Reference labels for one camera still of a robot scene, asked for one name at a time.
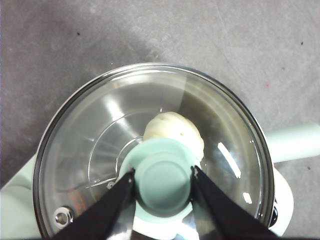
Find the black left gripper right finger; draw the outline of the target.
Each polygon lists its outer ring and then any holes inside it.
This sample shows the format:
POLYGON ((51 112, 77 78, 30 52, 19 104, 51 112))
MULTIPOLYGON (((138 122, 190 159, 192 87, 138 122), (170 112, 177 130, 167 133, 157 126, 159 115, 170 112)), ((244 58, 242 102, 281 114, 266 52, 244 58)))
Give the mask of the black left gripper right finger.
POLYGON ((192 166, 191 202, 200 240, 279 240, 231 200, 198 166, 192 166))

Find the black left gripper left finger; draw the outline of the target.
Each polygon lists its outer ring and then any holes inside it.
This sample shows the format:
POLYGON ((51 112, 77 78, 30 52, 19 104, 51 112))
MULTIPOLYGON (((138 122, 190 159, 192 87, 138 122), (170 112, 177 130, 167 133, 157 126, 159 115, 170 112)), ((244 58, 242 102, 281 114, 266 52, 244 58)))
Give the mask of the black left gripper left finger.
POLYGON ((99 201, 55 234, 53 240, 106 240, 115 229, 121 213, 128 212, 120 229, 130 232, 135 213, 135 172, 130 170, 99 201))

